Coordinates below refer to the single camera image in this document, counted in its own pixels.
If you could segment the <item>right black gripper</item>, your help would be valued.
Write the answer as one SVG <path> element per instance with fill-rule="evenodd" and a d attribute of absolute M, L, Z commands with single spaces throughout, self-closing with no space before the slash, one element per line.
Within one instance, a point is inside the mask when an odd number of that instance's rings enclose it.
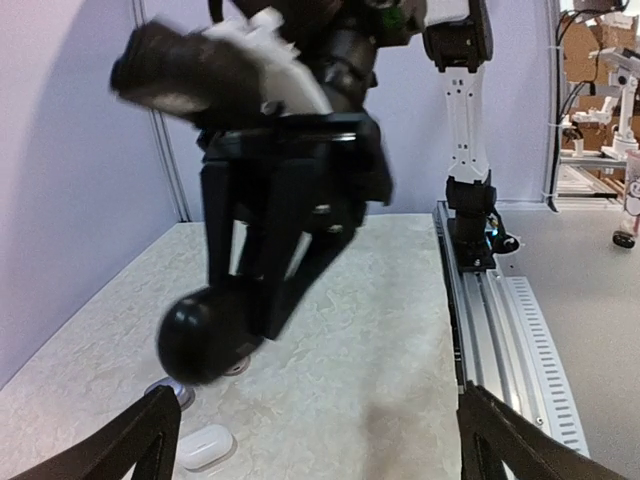
<path fill-rule="evenodd" d="M 274 340 L 307 291 L 354 239 L 394 181 L 366 112 L 290 115 L 259 128 L 203 130 L 198 145 L 212 290 L 248 289 L 249 325 Z M 229 273 L 235 220 L 249 224 Z"/>

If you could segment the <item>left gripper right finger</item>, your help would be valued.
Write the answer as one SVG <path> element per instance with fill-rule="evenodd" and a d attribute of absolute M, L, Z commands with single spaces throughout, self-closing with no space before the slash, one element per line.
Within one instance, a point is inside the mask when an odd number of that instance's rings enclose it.
<path fill-rule="evenodd" d="M 623 480 L 546 435 L 490 391 L 467 383 L 457 410 L 463 479 Z"/>

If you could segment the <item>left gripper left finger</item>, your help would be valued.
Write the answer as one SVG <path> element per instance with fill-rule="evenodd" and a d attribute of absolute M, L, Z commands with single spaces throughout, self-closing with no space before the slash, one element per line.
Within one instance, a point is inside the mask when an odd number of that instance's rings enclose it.
<path fill-rule="evenodd" d="M 170 479 L 181 408 L 168 386 L 144 395 L 93 435 L 17 479 Z"/>

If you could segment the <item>white oblong charging case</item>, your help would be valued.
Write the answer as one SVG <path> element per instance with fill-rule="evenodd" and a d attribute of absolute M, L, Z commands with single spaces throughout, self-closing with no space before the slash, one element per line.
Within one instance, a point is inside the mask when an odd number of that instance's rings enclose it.
<path fill-rule="evenodd" d="M 187 470 L 198 470 L 225 457 L 233 445 L 234 437 L 226 427 L 208 425 L 178 441 L 176 460 Z"/>

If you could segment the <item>blue earbud charging case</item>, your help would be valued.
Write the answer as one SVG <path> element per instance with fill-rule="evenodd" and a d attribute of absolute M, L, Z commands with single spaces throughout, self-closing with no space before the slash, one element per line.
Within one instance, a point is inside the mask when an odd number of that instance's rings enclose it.
<path fill-rule="evenodd" d="M 195 401 L 195 389 L 191 386 L 184 385 L 171 377 L 164 377 L 150 384 L 145 389 L 144 394 L 150 393 L 157 387 L 170 387 L 173 390 L 182 411 L 188 409 Z"/>

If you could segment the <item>black earbud charging case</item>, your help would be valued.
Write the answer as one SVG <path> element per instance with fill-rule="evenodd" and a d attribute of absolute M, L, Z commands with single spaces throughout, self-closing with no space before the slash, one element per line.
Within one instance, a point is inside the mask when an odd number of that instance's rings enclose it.
<path fill-rule="evenodd" d="M 264 337 L 251 323 L 251 305 L 237 288 L 195 291 L 160 321 L 156 351 L 166 374 L 188 386 L 215 382 L 258 350 Z"/>

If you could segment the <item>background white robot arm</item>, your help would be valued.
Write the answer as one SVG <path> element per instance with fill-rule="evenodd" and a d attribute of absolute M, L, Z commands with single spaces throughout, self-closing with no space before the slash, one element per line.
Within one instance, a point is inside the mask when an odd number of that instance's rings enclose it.
<path fill-rule="evenodd" d="M 570 158 L 609 158 L 622 162 L 630 151 L 639 149 L 632 127 L 636 90 L 639 86 L 639 53 L 626 47 L 610 47 L 589 53 L 597 67 L 604 62 L 613 70 L 608 74 L 608 84 L 598 85 L 591 82 L 574 84 L 569 104 L 580 96 L 603 97 L 603 105 L 587 111 L 576 111 L 564 116 L 561 126 L 563 133 L 572 141 L 573 149 L 564 150 Z M 580 130 L 582 124 L 597 123 L 607 126 L 619 108 L 618 123 L 613 126 L 613 139 L 610 145 L 602 146 L 598 151 L 585 149 L 584 135 Z"/>

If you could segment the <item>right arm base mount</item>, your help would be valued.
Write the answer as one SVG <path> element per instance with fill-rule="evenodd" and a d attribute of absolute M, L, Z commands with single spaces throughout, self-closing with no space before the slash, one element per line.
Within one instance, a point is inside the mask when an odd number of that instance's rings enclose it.
<path fill-rule="evenodd" d="M 497 211 L 481 218 L 456 216 L 447 220 L 457 268 L 460 272 L 484 272 L 496 268 L 496 255 L 515 253 L 520 241 L 506 231 Z"/>

